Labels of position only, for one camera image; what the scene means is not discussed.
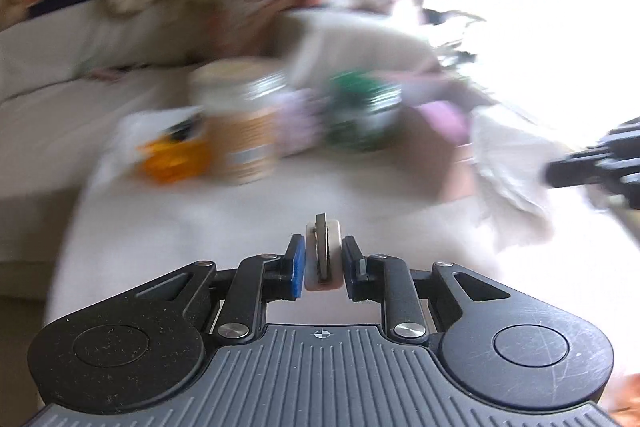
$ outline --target jar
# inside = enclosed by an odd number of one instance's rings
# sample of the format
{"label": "jar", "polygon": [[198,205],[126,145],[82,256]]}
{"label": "jar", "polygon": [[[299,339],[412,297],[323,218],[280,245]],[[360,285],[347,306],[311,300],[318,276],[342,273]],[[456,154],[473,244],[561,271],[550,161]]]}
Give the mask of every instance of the jar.
{"label": "jar", "polygon": [[191,73],[191,98],[203,108],[211,172],[238,184],[264,178],[276,163],[276,93],[282,65],[271,58],[217,60]]}
{"label": "jar", "polygon": [[399,84],[350,71],[332,79],[329,143],[357,151],[385,147],[398,125]]}

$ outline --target ribbed surface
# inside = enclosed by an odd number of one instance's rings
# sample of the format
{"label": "ribbed surface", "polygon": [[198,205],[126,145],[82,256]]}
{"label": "ribbed surface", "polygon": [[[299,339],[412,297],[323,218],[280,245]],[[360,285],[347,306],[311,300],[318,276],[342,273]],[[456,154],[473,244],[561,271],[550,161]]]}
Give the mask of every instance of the ribbed surface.
{"label": "ribbed surface", "polygon": [[224,347],[182,394],[148,410],[89,415],[46,408],[34,427],[600,427],[593,405],[525,415],[463,394],[429,352],[375,327],[269,326],[258,341]]}

